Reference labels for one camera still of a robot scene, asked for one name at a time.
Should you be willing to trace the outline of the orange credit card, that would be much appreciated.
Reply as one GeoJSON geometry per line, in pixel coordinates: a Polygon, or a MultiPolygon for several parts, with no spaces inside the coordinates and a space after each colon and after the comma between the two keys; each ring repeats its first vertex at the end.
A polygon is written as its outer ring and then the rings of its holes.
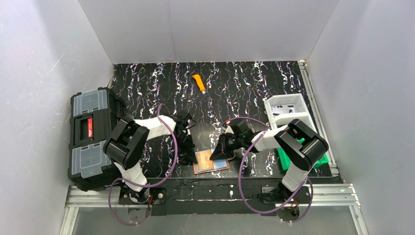
{"type": "Polygon", "coordinates": [[[196,154],[196,157],[198,161],[197,166],[196,166],[198,172],[203,172],[203,171],[214,169],[213,161],[210,160],[210,157],[211,157],[210,150],[198,152],[196,154]]]}

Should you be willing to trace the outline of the white credit card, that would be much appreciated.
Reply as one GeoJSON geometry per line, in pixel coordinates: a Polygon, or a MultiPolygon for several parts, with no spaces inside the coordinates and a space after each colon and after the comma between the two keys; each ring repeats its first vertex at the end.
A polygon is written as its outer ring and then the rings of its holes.
{"type": "Polygon", "coordinates": [[[275,105],[272,107],[272,113],[274,116],[294,113],[295,107],[293,105],[275,105]]]}

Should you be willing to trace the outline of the black toolbox with clear lids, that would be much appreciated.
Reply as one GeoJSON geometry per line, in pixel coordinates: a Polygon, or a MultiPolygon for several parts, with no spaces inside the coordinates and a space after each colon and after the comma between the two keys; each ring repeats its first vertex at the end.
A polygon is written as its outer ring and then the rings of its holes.
{"type": "Polygon", "coordinates": [[[126,104],[113,90],[100,87],[70,99],[68,179],[82,191],[101,191],[121,176],[103,146],[126,104]]]}

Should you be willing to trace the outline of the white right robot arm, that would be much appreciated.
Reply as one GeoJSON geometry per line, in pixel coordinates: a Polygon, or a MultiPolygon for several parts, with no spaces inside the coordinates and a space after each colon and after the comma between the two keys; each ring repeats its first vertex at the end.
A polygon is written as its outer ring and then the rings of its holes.
{"type": "Polygon", "coordinates": [[[326,140],[302,120],[295,118],[277,129],[254,132],[245,117],[231,118],[222,125],[218,143],[210,160],[229,159],[234,151],[244,148],[258,153],[281,148],[291,163],[279,187],[294,192],[329,150],[326,140]]]}

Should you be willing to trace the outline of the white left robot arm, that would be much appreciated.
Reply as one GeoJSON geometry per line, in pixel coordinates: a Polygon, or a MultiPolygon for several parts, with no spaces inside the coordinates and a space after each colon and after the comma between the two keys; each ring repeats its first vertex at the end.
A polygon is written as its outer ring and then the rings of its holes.
{"type": "Polygon", "coordinates": [[[195,144],[190,128],[195,125],[189,112],[173,116],[160,115],[149,119],[124,116],[110,133],[103,146],[105,153],[119,169],[122,180],[134,192],[148,188],[141,165],[138,163],[148,140],[170,135],[177,144],[178,158],[196,164],[195,144]]]}

